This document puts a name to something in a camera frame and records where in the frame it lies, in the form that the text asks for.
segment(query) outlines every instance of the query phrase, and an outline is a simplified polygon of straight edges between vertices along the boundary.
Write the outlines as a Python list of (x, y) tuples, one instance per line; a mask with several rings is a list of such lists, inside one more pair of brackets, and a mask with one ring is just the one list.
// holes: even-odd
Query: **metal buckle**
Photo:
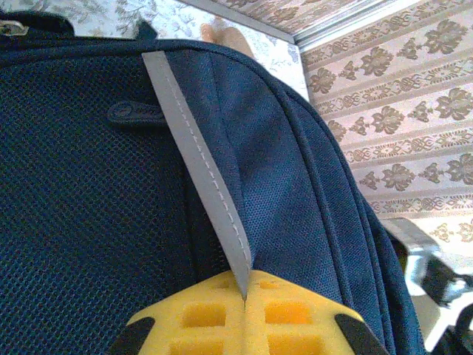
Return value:
[(28, 26), (23, 26), (18, 21), (0, 20), (0, 35), (2, 36), (25, 36), (28, 33)]

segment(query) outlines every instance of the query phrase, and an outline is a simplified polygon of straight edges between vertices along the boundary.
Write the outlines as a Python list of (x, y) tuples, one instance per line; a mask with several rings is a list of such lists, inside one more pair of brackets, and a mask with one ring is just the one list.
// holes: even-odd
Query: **backpack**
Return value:
[(423, 341), (389, 236), (316, 111), (248, 57), (183, 40), (7, 39), (0, 350), (103, 354), (131, 315), (229, 266), (141, 58), (164, 51), (253, 268)]

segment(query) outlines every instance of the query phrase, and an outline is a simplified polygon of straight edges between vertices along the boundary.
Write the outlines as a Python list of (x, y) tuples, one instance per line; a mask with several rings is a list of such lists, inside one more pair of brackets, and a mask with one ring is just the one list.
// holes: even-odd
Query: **yellow foam block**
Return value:
[(252, 271), (243, 302), (230, 271), (135, 314), (155, 323), (140, 355), (353, 354), (336, 314), (352, 309), (263, 271)]

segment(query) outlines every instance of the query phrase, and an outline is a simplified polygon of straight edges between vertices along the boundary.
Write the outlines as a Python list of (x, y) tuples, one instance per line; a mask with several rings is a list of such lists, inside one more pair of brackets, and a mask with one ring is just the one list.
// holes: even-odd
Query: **beige wallpaper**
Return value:
[(473, 256), (473, 1), (421, 2), (302, 59), (378, 216)]
[(212, 0), (295, 35), (360, 0)]

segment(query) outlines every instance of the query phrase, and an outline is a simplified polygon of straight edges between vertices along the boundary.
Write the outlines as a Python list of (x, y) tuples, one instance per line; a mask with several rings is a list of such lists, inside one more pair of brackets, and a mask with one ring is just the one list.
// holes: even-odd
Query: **gray reflective strap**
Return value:
[(237, 209), (165, 53), (143, 53), (142, 56), (171, 134), (246, 300), (251, 252)]

